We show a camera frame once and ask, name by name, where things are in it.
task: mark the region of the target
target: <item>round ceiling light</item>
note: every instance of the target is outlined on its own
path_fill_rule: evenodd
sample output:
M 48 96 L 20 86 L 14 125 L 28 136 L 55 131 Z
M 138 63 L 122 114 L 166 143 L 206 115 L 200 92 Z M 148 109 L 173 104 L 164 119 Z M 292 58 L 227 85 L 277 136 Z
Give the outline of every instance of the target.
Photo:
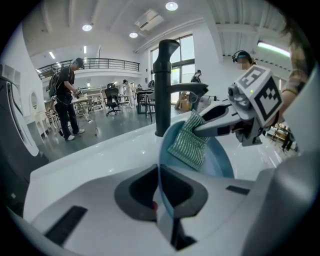
M 138 36 L 138 34 L 137 33 L 130 33 L 130 35 L 129 35 L 129 37 L 131 37 L 131 38 L 136 38 Z
M 83 31 L 90 31 L 91 29 L 92 29 L 92 26 L 89 25 L 89 24 L 86 24 L 86 25 L 84 25 L 84 26 L 82 27 L 82 30 L 83 30 Z
M 165 8 L 167 8 L 167 10 L 169 10 L 169 11 L 175 11 L 176 9 L 178 9 L 178 4 L 175 2 L 168 2 L 165 5 Z

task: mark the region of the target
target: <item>black faucet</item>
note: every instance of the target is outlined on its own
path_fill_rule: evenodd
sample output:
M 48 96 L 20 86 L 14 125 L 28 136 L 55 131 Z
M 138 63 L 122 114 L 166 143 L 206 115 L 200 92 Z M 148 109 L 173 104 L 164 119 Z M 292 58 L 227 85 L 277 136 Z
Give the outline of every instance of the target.
M 171 39 L 159 43 L 159 55 L 153 63 L 155 94 L 155 135 L 162 137 L 170 126 L 171 97 L 176 92 L 191 92 L 199 98 L 208 92 L 208 85 L 199 82 L 179 83 L 171 85 L 170 57 L 180 44 Z

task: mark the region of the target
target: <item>gray floor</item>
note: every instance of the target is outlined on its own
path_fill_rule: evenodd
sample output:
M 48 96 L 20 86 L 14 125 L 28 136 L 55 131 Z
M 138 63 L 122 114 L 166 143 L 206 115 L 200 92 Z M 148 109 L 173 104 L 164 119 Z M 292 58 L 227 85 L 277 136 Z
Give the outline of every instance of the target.
M 171 106 L 171 116 L 177 116 L 179 112 Z M 101 110 L 95 113 L 95 121 L 98 128 L 97 136 L 95 136 L 95 124 L 87 123 L 87 121 L 79 118 L 78 125 L 85 132 L 72 141 L 65 141 L 59 134 L 56 136 L 52 131 L 49 132 L 48 138 L 43 137 L 43 145 L 38 146 L 49 159 L 50 162 L 63 158 L 79 150 L 111 139 L 121 134 L 125 134 L 136 129 L 156 123 L 156 115 L 152 115 L 153 123 L 151 123 L 150 114 L 138 114 L 136 109 L 125 108 L 123 112 L 117 115 L 106 113 Z

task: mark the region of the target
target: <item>backpack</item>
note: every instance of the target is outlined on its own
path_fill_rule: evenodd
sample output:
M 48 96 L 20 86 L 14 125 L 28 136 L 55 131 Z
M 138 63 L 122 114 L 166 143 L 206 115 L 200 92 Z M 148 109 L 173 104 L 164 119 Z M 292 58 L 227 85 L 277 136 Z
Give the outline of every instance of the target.
M 60 75 L 60 72 L 57 72 L 55 73 L 50 81 L 49 81 L 49 85 L 48 87 L 46 88 L 46 91 L 49 93 L 49 97 L 53 97 L 57 94 L 57 83 L 58 83 L 58 80 L 59 80 L 59 75 Z

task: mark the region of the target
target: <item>balcony railing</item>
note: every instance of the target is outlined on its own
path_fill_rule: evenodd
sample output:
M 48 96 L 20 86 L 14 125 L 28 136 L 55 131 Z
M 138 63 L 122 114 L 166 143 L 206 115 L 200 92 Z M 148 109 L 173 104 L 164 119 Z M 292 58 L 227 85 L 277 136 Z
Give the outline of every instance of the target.
M 62 67 L 71 65 L 72 59 L 60 61 L 51 65 L 37 68 L 40 79 L 52 77 L 54 73 L 61 70 Z M 86 58 L 83 59 L 85 69 L 115 69 L 139 72 L 139 63 L 113 58 Z

